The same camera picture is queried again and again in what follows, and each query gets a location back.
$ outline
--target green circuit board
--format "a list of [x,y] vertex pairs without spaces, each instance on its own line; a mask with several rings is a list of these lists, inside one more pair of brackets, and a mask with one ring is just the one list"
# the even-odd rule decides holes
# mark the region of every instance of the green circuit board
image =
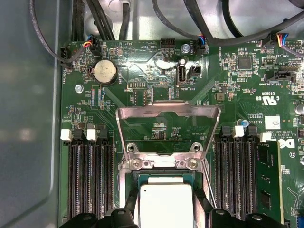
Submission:
[[[189,53],[181,51],[183,44],[190,45]],[[286,45],[301,51],[303,41],[289,40]],[[76,52],[81,46],[81,42],[73,42],[67,47]],[[300,131],[304,127],[295,113],[295,107],[302,103],[304,96],[302,59],[277,46],[261,47],[260,41],[235,47],[206,45],[204,52],[197,55],[190,40],[176,40],[170,49],[161,48],[159,40],[101,42],[101,58],[111,60],[117,67],[118,79],[112,85],[101,86],[90,76],[88,68],[96,58],[89,49],[75,61],[73,69],[63,70],[61,128],[72,132],[83,129],[84,134],[88,128],[96,129],[97,134],[108,130],[113,161],[113,207],[119,206],[117,165],[123,156],[115,111],[123,107],[146,106],[158,100],[184,100],[196,106],[219,105],[221,116],[216,133],[222,126],[232,129],[238,120],[249,121],[259,133],[272,133],[272,139],[279,141],[279,149],[269,152],[271,161],[275,161],[275,171],[270,171],[270,181],[264,182],[265,178],[260,180],[258,177],[257,182],[260,188],[267,189],[267,195],[280,193],[283,198],[266,199],[265,205],[265,202],[259,202],[265,199],[265,194],[259,192],[258,212],[267,214],[265,207],[276,207],[276,213],[268,215],[278,221],[289,220],[292,228],[297,227],[297,216],[304,215],[304,165],[300,162],[304,155],[304,139],[301,139],[304,134],[300,135]],[[200,73],[177,84],[176,65],[181,58],[186,60],[187,74],[193,66],[199,66]],[[280,71],[292,72],[294,79],[269,80]],[[76,85],[83,86],[82,93],[75,92]],[[141,152],[172,153],[188,151],[194,142],[204,144],[210,126],[204,118],[161,113],[155,118],[127,119],[123,121],[122,129],[126,143],[135,142]],[[215,188],[213,150],[214,147],[209,149],[207,159],[211,184]],[[265,169],[260,170],[265,174],[268,172]],[[59,221],[64,222],[68,214],[69,191],[68,147],[64,144],[60,173]]]

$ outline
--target black cable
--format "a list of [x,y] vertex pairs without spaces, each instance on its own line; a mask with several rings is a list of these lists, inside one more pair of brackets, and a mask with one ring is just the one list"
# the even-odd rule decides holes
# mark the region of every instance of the black cable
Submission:
[[123,22],[119,31],[119,40],[126,40],[130,22],[130,5],[123,3]]
[[105,28],[104,28],[103,24],[101,23],[101,20],[99,18],[99,15],[97,13],[97,10],[96,10],[92,0],[86,0],[86,2],[87,2],[88,6],[91,10],[92,16],[94,18],[94,21],[95,21],[95,24],[96,24],[97,29],[99,31],[99,35],[100,35],[101,39],[102,40],[108,40],[107,35],[105,33],[105,30],[104,30]]
[[232,21],[231,14],[230,14],[230,9],[229,9],[229,0],[222,0],[222,9],[223,9],[223,16],[225,23],[232,33],[234,37],[242,37],[243,35],[239,32],[237,27]]
[[85,20],[85,3],[84,0],[77,0],[77,39],[78,41],[85,40],[85,30],[84,30],[84,20]]
[[283,50],[285,50],[286,52],[288,52],[288,53],[290,53],[290,54],[293,54],[293,55],[295,55],[295,56],[297,56],[297,57],[304,58],[304,55],[303,55],[303,54],[300,54],[300,53],[298,53],[298,52],[295,52],[295,51],[289,49],[289,48],[286,47],[286,46],[282,46],[281,49],[283,49]]
[[215,46],[232,46],[232,45],[238,45],[242,43],[246,43],[252,40],[259,40],[267,37],[269,34],[274,34],[277,33],[297,21],[301,20],[304,18],[304,11],[298,13],[297,15],[293,16],[292,18],[285,20],[284,22],[273,26],[271,28],[268,28],[266,30],[263,30],[261,32],[245,36],[245,37],[239,37],[239,38],[230,38],[230,39],[217,39],[212,36],[210,33],[208,26],[202,17],[199,7],[197,5],[196,0],[184,0],[185,6],[191,15],[193,21],[195,24],[198,26],[200,29],[201,33],[204,35],[204,37],[207,39],[207,41]]
[[43,47],[45,48],[45,50],[54,58],[58,59],[58,61],[60,62],[64,62],[64,63],[71,63],[73,61],[75,61],[80,55],[81,53],[83,53],[83,51],[85,50],[84,47],[81,47],[71,58],[62,58],[60,56],[58,56],[47,44],[46,40],[44,39],[41,30],[39,28],[39,24],[37,22],[37,17],[36,17],[36,12],[35,12],[35,0],[29,0],[29,13],[30,13],[30,17],[31,17],[31,21],[33,23],[35,32],[41,42],[41,44],[43,45]]
[[106,15],[105,15],[105,12],[104,12],[104,9],[101,7],[100,3],[98,0],[92,0],[92,3],[93,5],[95,6],[98,14],[99,14],[99,17],[104,25],[104,28],[105,28],[105,32],[106,34],[108,35],[109,37],[109,40],[115,40],[115,37],[114,37],[114,34],[111,30],[111,27],[110,27],[110,24],[109,24],[109,21],[108,21],[108,18],[106,18]]
[[71,31],[71,40],[77,41],[77,0],[73,0],[73,9],[72,9],[72,31]]
[[166,27],[168,27],[169,29],[175,31],[176,33],[178,33],[178,34],[180,34],[184,37],[188,37],[190,39],[197,39],[198,38],[195,35],[189,34],[185,31],[179,29],[178,27],[174,26],[171,22],[169,22],[168,19],[166,19],[166,17],[161,12],[160,8],[158,7],[157,0],[152,0],[152,4],[153,4],[153,9],[154,9],[154,12],[155,12],[156,16]]

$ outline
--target motherboard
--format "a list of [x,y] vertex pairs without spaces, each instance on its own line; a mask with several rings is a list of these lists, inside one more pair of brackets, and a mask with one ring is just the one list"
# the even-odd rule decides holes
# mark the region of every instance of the motherboard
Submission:
[[[301,53],[303,43],[286,46]],[[72,42],[63,51],[81,47]],[[88,47],[62,75],[59,221],[82,212],[102,218],[124,203],[117,109],[182,100],[221,111],[206,155],[217,207],[238,219],[258,212],[296,228],[304,216],[303,96],[304,61],[261,41],[235,47],[100,41]],[[121,129],[125,143],[140,152],[170,154],[205,145],[212,124],[161,112],[123,119]],[[131,179],[126,189],[132,185]]]

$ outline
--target ram slot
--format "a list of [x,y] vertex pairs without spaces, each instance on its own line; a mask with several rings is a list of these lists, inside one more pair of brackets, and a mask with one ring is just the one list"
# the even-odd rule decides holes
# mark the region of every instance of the ram slot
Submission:
[[69,143],[68,145],[68,208],[67,219],[75,216],[75,185],[76,185],[76,147]]
[[96,146],[95,149],[95,159],[96,159],[96,182],[95,182],[95,191],[96,191],[96,198],[95,198],[95,204],[96,204],[96,215],[101,218],[101,205],[102,205],[102,190],[101,190],[101,183],[102,183],[102,169],[101,169],[101,148],[99,145]]
[[108,153],[108,146],[102,146],[101,147],[101,151],[102,151],[102,159],[101,159],[101,165],[102,165],[102,186],[101,186],[101,189],[102,189],[102,195],[101,195],[101,198],[102,198],[102,205],[101,205],[101,214],[102,216],[105,215],[105,212],[108,211],[108,186],[107,186],[107,178],[108,178],[108,167],[107,167],[107,159],[108,159],[108,156],[107,156],[107,153]]
[[106,202],[107,210],[114,208],[114,152],[112,147],[104,147],[105,157],[105,181],[106,181]]
[[91,199],[90,199],[90,203],[91,203],[91,210],[90,212],[93,214],[96,214],[96,183],[97,183],[97,165],[96,165],[96,151],[95,151],[95,145],[90,145],[89,147],[89,153],[90,153],[90,160],[91,160]]
[[88,145],[84,151],[84,212],[90,213],[91,162]]
[[257,142],[255,138],[246,138],[245,147],[245,197],[246,214],[257,211],[257,186],[256,186],[256,156]]
[[238,153],[238,197],[239,199],[239,211],[237,216],[239,219],[245,219],[246,197],[245,197],[245,144],[241,138],[234,140],[234,146]]
[[235,199],[235,215],[236,218],[240,219],[241,218],[241,186],[240,186],[240,156],[239,156],[239,143],[236,143],[234,141],[233,143],[233,153],[232,153],[232,158],[233,158],[233,195]]
[[234,198],[234,178],[233,178],[234,170],[233,170],[233,144],[231,142],[227,143],[227,188],[228,188],[228,210],[235,214],[235,198]]
[[84,145],[83,143],[77,146],[77,189],[78,189],[78,202],[77,202],[77,214],[84,212],[84,192],[85,192],[85,182],[84,182]]
[[221,187],[222,182],[222,168],[221,168],[221,142],[219,138],[216,138],[214,153],[214,170],[215,170],[215,200],[218,208],[223,208],[222,194],[223,190]]
[[228,144],[227,139],[221,140],[221,167],[222,167],[222,191],[223,209],[229,210],[229,189],[228,189]]

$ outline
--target gray metal panel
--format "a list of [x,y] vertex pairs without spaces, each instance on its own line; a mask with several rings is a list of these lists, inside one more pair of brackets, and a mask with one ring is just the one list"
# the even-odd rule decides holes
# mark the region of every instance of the gray metal panel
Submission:
[[[34,33],[28,1],[0,1],[0,228],[57,227],[60,69]],[[198,2],[213,35],[231,37],[220,2]],[[301,11],[288,0],[230,2],[233,20],[244,34],[268,28]],[[118,37],[121,4],[118,0],[102,4]],[[159,0],[159,6],[173,24],[199,34],[182,0]],[[67,41],[70,1],[37,0],[36,9],[50,46],[55,49]],[[180,38],[156,18],[151,0],[132,1],[131,20],[129,39]],[[291,37],[303,37],[303,23],[287,30]]]
[[[36,2],[55,49],[59,9],[66,12],[60,29],[68,28],[68,1]],[[60,70],[34,33],[28,3],[0,1],[0,227],[51,228],[58,217]]]
[[[111,18],[114,35],[117,38],[122,20],[122,4],[119,0],[99,0],[105,13]],[[131,0],[131,23],[128,39],[160,39],[182,38],[179,34],[168,30],[156,17],[152,0]],[[217,38],[232,38],[222,16],[220,0],[197,0],[200,10],[213,36]],[[183,0],[158,0],[163,14],[175,26],[191,33],[200,34],[188,14]],[[270,28],[302,11],[288,0],[230,0],[230,12],[239,31],[244,35]],[[85,31],[88,34],[97,33],[92,15],[86,6]],[[302,31],[304,20],[297,22],[286,32],[290,38],[304,37]]]

